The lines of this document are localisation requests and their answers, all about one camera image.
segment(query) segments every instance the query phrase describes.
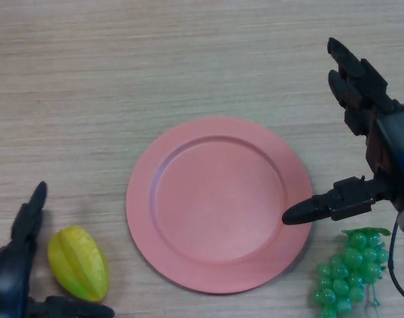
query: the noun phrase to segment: black cable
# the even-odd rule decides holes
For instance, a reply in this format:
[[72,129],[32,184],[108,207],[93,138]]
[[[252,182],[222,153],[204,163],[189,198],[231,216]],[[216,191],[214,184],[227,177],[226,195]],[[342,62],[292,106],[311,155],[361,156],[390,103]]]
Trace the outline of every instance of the black cable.
[[389,268],[389,275],[390,278],[392,279],[393,284],[395,285],[396,289],[399,291],[399,293],[404,297],[404,290],[399,285],[398,280],[395,277],[395,272],[394,270],[394,265],[393,265],[393,250],[395,249],[395,240],[396,240],[396,233],[398,231],[398,223],[395,222],[395,225],[393,226],[393,231],[392,231],[392,236],[390,238],[390,246],[389,246],[389,260],[387,261],[387,267]]

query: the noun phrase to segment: robotic hand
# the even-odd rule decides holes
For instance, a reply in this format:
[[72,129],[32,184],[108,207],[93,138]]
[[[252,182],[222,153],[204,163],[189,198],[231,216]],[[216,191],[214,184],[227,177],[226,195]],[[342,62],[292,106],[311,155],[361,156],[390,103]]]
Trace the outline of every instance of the robotic hand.
[[104,305],[50,296],[40,303],[28,296],[28,281],[43,220],[47,185],[41,182],[18,212],[11,241],[0,248],[0,318],[112,318]]
[[[389,200],[397,211],[389,247],[389,255],[393,255],[398,226],[404,232],[404,105],[387,95],[386,81],[367,60],[358,60],[334,38],[328,40],[327,50],[338,64],[338,72],[328,73],[328,84],[345,109],[344,120],[350,130],[356,136],[366,136],[366,160],[374,177],[336,182],[329,192],[288,209],[282,221],[286,225],[327,217],[337,221],[371,211],[379,200]],[[403,293],[394,277],[391,257],[389,273]]]

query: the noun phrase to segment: plate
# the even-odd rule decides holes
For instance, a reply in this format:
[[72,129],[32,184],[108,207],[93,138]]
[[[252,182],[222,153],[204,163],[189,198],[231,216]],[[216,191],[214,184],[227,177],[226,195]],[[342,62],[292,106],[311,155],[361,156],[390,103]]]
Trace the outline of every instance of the plate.
[[298,156],[268,129],[209,117],[172,128],[138,160],[126,215],[143,257],[165,278],[205,293],[236,293],[281,274],[311,224],[283,212],[312,196]]

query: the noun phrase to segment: wooden table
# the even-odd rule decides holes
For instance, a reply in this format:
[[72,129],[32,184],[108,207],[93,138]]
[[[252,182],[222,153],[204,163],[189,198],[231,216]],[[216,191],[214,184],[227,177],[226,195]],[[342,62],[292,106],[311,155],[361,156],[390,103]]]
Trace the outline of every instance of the wooden table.
[[[137,252],[125,191],[142,151],[184,121],[241,117],[281,135],[304,161],[316,193],[371,176],[364,139],[343,122],[327,83],[328,37],[367,58],[404,102],[404,0],[0,0],[0,246],[22,202],[49,185],[33,296],[62,291],[47,266],[50,235],[84,226],[107,253],[105,301],[117,317],[318,317],[313,270],[342,229],[391,229],[389,203],[313,225],[306,251],[278,279],[215,297],[159,277]],[[404,238],[397,275],[404,286]],[[404,317],[389,276],[377,286],[382,317]],[[353,317],[374,317],[358,306]]]

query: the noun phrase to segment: plastic fruit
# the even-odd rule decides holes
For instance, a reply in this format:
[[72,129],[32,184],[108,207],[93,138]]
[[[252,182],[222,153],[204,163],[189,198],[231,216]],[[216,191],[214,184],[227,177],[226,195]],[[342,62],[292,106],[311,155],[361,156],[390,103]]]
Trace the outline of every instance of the plastic fruit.
[[109,268],[89,233],[71,226],[53,235],[48,246],[50,267],[59,284],[77,298],[101,301],[109,287]]

